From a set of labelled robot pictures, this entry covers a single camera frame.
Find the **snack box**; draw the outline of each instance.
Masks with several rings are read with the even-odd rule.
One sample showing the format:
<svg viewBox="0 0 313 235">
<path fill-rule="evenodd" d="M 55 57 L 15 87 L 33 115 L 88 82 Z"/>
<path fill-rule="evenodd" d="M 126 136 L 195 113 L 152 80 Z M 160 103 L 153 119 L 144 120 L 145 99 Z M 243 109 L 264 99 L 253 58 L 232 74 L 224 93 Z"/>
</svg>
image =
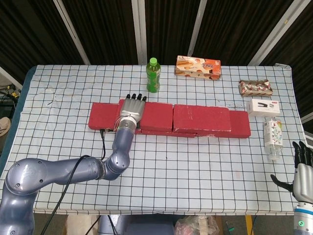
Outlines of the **snack box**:
<svg viewBox="0 0 313 235">
<path fill-rule="evenodd" d="M 177 56 L 175 75 L 218 80 L 221 77 L 221 62 L 189 56 Z"/>
</svg>

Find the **white bottle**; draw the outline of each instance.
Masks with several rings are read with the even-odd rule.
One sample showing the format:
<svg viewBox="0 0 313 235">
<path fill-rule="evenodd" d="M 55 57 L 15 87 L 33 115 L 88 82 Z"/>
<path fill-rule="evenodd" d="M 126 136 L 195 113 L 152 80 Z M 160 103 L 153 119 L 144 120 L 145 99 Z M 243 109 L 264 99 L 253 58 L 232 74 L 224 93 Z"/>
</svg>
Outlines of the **white bottle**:
<svg viewBox="0 0 313 235">
<path fill-rule="evenodd" d="M 268 160 L 276 161 L 283 150 L 282 122 L 273 117 L 267 117 L 264 126 L 264 149 Z"/>
</svg>

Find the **grid tablecloth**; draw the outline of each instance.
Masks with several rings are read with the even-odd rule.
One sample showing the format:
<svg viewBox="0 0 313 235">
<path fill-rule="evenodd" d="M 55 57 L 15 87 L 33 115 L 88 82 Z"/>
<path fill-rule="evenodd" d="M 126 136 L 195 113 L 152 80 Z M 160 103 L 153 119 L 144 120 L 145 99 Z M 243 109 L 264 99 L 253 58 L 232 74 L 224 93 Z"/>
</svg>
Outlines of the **grid tablecloth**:
<svg viewBox="0 0 313 235">
<path fill-rule="evenodd" d="M 260 98 L 280 101 L 283 123 L 284 150 L 278 162 L 269 162 L 264 152 L 264 117 L 249 117 L 248 139 L 136 135 L 122 176 L 70 185 L 58 213 L 292 213 L 296 200 L 270 178 L 276 174 L 293 181 L 291 142 L 304 140 L 291 68 L 223 66 L 217 81 L 175 76 L 174 66 L 161 69 L 160 91 L 152 94 L 146 90 L 145 66 L 37 66 L 0 188 L 10 166 L 23 158 L 100 158 L 100 133 L 88 127 L 93 102 L 118 103 L 140 92 L 151 102 L 245 110 L 251 97 L 241 97 L 238 81 L 267 78 L 274 93 Z M 105 133 L 107 157 L 113 139 L 114 133 Z M 63 188 L 42 188 L 34 211 L 51 212 Z"/>
</svg>

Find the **robotic arm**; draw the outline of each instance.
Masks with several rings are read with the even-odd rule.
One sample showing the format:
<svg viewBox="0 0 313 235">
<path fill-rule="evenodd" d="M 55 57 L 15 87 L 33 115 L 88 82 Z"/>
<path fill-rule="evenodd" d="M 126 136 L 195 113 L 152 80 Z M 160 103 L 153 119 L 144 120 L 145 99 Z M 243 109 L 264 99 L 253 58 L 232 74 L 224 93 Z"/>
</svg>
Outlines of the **robotic arm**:
<svg viewBox="0 0 313 235">
<path fill-rule="evenodd" d="M 129 150 L 134 131 L 141 120 L 147 97 L 127 95 L 113 142 L 113 153 L 102 162 L 83 156 L 80 159 L 50 162 L 27 158 L 8 171 L 0 204 L 0 235 L 32 235 L 33 206 L 39 190 L 51 183 L 66 185 L 88 180 L 115 180 L 129 166 Z"/>
<path fill-rule="evenodd" d="M 293 142 L 295 173 L 293 184 L 280 182 L 271 175 L 277 186 L 289 192 L 299 202 L 294 209 L 294 235 L 313 235 L 313 152 L 300 141 Z"/>
</svg>

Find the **plastic bag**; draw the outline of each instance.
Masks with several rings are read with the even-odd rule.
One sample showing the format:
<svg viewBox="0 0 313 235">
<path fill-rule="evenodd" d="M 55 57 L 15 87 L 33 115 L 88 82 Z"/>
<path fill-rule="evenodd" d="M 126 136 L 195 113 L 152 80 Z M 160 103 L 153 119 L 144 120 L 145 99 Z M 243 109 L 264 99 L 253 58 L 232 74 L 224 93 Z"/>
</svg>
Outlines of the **plastic bag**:
<svg viewBox="0 0 313 235">
<path fill-rule="evenodd" d="M 212 216 L 188 216 L 175 225 L 175 235 L 218 235 L 219 231 Z"/>
</svg>

